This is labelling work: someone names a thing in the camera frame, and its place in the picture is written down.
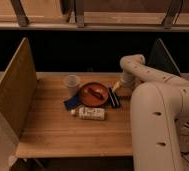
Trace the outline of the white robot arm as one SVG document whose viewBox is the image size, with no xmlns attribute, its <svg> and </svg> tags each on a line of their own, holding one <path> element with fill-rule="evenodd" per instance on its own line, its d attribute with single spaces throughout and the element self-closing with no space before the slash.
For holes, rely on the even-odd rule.
<svg viewBox="0 0 189 171">
<path fill-rule="evenodd" d="M 145 65 L 141 54 L 120 60 L 114 90 L 128 87 L 134 171 L 184 171 L 175 119 L 189 117 L 189 81 Z"/>
</svg>

